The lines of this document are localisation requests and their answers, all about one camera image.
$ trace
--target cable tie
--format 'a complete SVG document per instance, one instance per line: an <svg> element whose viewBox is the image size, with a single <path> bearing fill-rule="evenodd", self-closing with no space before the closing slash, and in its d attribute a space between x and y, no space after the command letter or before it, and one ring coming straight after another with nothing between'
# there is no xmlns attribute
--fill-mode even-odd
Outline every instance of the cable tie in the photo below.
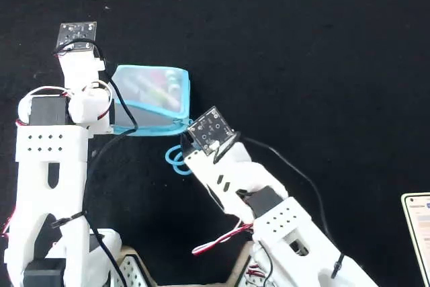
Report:
<svg viewBox="0 0 430 287"><path fill-rule="evenodd" d="M66 223L69 223L72 220L75 220L76 218L80 218L81 216L86 216L87 211L80 211L79 213L76 213L72 215L70 218L60 218L59 220L51 223L51 228L55 229L58 227L61 227L62 225L65 225Z"/></svg>
<svg viewBox="0 0 430 287"><path fill-rule="evenodd" d="M342 268L342 261L345 255L341 253L339 256L339 260L335 262L335 269L333 270L333 273L331 274L331 279L335 279L337 272Z"/></svg>

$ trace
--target black cable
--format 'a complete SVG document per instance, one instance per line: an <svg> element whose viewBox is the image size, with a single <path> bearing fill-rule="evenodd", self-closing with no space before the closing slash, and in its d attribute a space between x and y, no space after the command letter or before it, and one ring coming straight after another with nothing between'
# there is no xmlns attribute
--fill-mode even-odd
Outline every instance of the black cable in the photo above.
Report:
<svg viewBox="0 0 430 287"><path fill-rule="evenodd" d="M267 281L269 280L270 276L271 276L271 275L272 275L272 273L273 273L273 262L272 262L272 260L271 260L271 258L270 258L269 253L267 252L266 248L264 247L264 245L262 244L262 242L261 242L261 241L260 241L260 246L263 248L264 252L266 252L266 256L267 256L267 258L269 258L269 263L270 263L270 270L269 270L269 273L268 273L268 275L266 276L266 279L264 279L264 283L263 283L263 287L266 287L266 283L267 283Z"/></svg>
<svg viewBox="0 0 430 287"><path fill-rule="evenodd" d="M325 235L331 240L331 242L333 244L335 244L333 237L330 234L329 226L327 224L327 220L325 217L323 199L322 199L321 194L320 194L317 186L315 185L315 183L306 174L304 174L302 171L300 171L299 168L297 168L296 166L291 164L284 156L281 155L280 152L278 152L273 147L265 144L264 142L260 142L258 140L255 140L255 139L252 139L249 137L242 137L242 138L243 138L243 140L250 142L254 145L269 149L272 153L274 153L276 156L278 156L286 165L288 165L290 168L292 168L298 175L302 176L310 184L310 186L312 186L312 189L315 191L316 198L318 199L318 207L320 209L320 217L321 217L321 222L323 225L322 226L323 230L325 232Z"/></svg>
<svg viewBox="0 0 430 287"><path fill-rule="evenodd" d="M71 40L69 42L65 42L64 44L58 46L53 54L60 54L61 52L69 52L72 51L73 48L71 49L65 49L67 46L70 46L71 44L74 43L78 43L78 42L86 42L86 43L90 43L92 45L94 45L94 48L96 49L96 51L98 52L98 55L100 57L100 59L103 60L104 65L105 65L105 69L103 70L104 75L106 76L106 78L108 79L108 81L112 84L112 87L114 88L116 95L118 96L118 99L120 100L121 106L123 107L123 109L125 110L125 112L127 113L127 116L129 117L129 119L131 120L131 122L133 123L133 129L129 129L127 131L124 131L123 133L121 133L118 136L113 137L111 140L109 140L104 146L103 148L100 150L100 152L95 156L95 158L92 160L89 168L88 168L88 172L87 172L87 184L85 185L84 188L84 192L83 192L83 210L86 211L87 210L87 199L86 199L86 195L88 192L88 183L90 182L90 179L93 176L94 170L97 166L97 164L99 163L99 161L101 160L101 157L103 156L103 154L106 153L106 151L108 151L112 146L114 146L118 141L120 141L121 139L123 139L125 136L132 134L133 132L136 132L138 130L138 124L136 122L136 119L134 118L133 114L131 113L131 111L128 109L126 103L124 102L124 99L122 98L122 95L120 93L120 90L118 89L118 86L115 84L114 80L112 80L111 75L106 71L107 69L107 62L106 62L106 57L103 55L103 52L101 51L101 48L97 45L97 43L94 40L91 40L89 38L75 38L74 40ZM109 260L111 261L113 267L115 268L117 274L119 275L121 282L123 284L124 287L127 287L127 283L126 283L126 279L124 277L124 275L122 274L120 268L118 267L118 264L116 263L114 256L111 254L110 250L108 249L108 247L106 247L105 243L103 242L103 237L100 235L99 231L97 230L97 228L93 225L92 221L89 219L88 215L85 215L85 218L87 219L88 225L91 228L91 230L94 233L95 238L97 239L97 242L99 243L100 247L105 251L107 257L109 258Z"/></svg>

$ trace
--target white plastic part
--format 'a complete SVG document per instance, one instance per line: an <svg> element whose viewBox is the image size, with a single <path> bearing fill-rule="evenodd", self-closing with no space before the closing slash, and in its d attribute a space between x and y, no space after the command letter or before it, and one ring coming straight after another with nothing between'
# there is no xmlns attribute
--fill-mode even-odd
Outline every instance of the white plastic part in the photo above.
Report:
<svg viewBox="0 0 430 287"><path fill-rule="evenodd" d="M69 114L75 124L88 124L97 121L109 104L109 94L104 89L78 91L69 102Z"/></svg>
<svg viewBox="0 0 430 287"><path fill-rule="evenodd" d="M340 251L312 222L310 216L289 197L254 222L252 257L265 272L270 264L262 243L273 262L271 279L285 287L374 287L372 279L349 257L345 256L335 279L331 274ZM307 250L299 255L292 246L297 243Z"/></svg>
<svg viewBox="0 0 430 287"><path fill-rule="evenodd" d="M140 271L140 267L134 257L129 255L124 257L124 260L120 265L120 269L122 275L126 279L127 287L150 287L146 283L144 273ZM121 279L115 270L111 271L111 286L123 287Z"/></svg>
<svg viewBox="0 0 430 287"><path fill-rule="evenodd" d="M111 229L98 229L103 235L103 242L110 250L112 256L117 259L121 250L120 235ZM46 258L65 258L66 257L66 241L61 238L48 252ZM103 286L108 278L109 271L113 270L109 258L99 246L89 253L87 263L85 264L85 272L83 277L83 287ZM64 276L65 281L70 281L70 277Z"/></svg>
<svg viewBox="0 0 430 287"><path fill-rule="evenodd" d="M236 142L217 164L213 162L214 156L215 153L206 156L196 150L185 156L184 161L205 188L214 192L226 214L239 217L245 224L254 221L251 208L237 195L238 190L256 192L269 186L282 198L288 197L285 187L272 174L251 161L241 142Z"/></svg>
<svg viewBox="0 0 430 287"><path fill-rule="evenodd" d="M30 112L32 111L32 96L26 95L18 104L18 118L25 124L30 121Z"/></svg>
<svg viewBox="0 0 430 287"><path fill-rule="evenodd" d="M99 71L105 69L104 62L95 58L92 50L72 50L58 55L64 87L67 89L82 89L92 81L99 79Z"/></svg>
<svg viewBox="0 0 430 287"><path fill-rule="evenodd" d="M99 80L99 71L105 69L104 62L100 58L94 57L92 50L64 52L58 55L58 60L65 79L64 87L72 89L76 93L81 92L91 82ZM85 106L79 108L79 101L82 101ZM93 138L94 134L111 134L114 130L110 127L109 112L102 119L97 120L100 115L99 104L97 103L95 107L92 107L91 102L85 103L83 101L86 100L81 98L81 100L78 99L76 103L72 104L72 114L74 115L72 118L80 120L75 123L88 128L89 138Z"/></svg>
<svg viewBox="0 0 430 287"><path fill-rule="evenodd" d="M33 260L34 242L48 214L57 219L82 211L88 131L79 126L20 126L16 209L9 228L7 270L15 287ZM48 185L49 162L60 163L58 184ZM89 253L89 228L82 216L60 227L67 248L67 287L81 287Z"/></svg>

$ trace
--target perforated bracket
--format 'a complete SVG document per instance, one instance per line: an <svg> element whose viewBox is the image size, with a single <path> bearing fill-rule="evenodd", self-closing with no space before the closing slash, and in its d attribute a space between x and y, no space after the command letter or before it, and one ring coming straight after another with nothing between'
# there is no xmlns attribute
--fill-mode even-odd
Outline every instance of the perforated bracket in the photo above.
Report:
<svg viewBox="0 0 430 287"><path fill-rule="evenodd" d="M18 126L15 160L87 161L88 130L80 126Z"/></svg>
<svg viewBox="0 0 430 287"><path fill-rule="evenodd" d="M128 287L150 287L150 283L142 267L138 262L138 258L133 255L127 255L121 263L120 270L126 279ZM115 272L111 271L111 286L123 287L120 277Z"/></svg>
<svg viewBox="0 0 430 287"><path fill-rule="evenodd" d="M310 220L310 215L296 199L289 197L255 220L253 239L270 246Z"/></svg>

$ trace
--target black surface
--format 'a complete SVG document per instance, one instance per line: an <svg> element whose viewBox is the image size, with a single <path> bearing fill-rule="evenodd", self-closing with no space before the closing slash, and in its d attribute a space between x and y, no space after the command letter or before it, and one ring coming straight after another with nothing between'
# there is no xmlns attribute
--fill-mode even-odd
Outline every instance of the black surface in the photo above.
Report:
<svg viewBox="0 0 430 287"><path fill-rule="evenodd" d="M235 130L311 176L338 246L379 285L421 285L400 195L429 191L429 0L0 0L0 8L1 218L15 200L17 103L62 84L50 56L59 23L96 20L111 63L187 69L192 117L216 105ZM191 255L235 219L166 165L178 142L124 140L89 184L90 211L159 284L225 280L245 237ZM247 146L320 224L306 182Z"/></svg>

